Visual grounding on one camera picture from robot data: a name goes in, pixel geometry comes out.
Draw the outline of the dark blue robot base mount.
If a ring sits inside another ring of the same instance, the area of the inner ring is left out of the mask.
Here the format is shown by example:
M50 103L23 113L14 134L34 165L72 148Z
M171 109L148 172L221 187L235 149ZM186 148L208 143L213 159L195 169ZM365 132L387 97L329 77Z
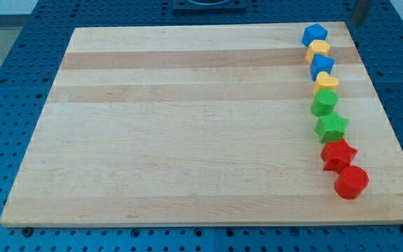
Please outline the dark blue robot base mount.
M171 6L174 13L244 11L247 7L247 0L172 0Z

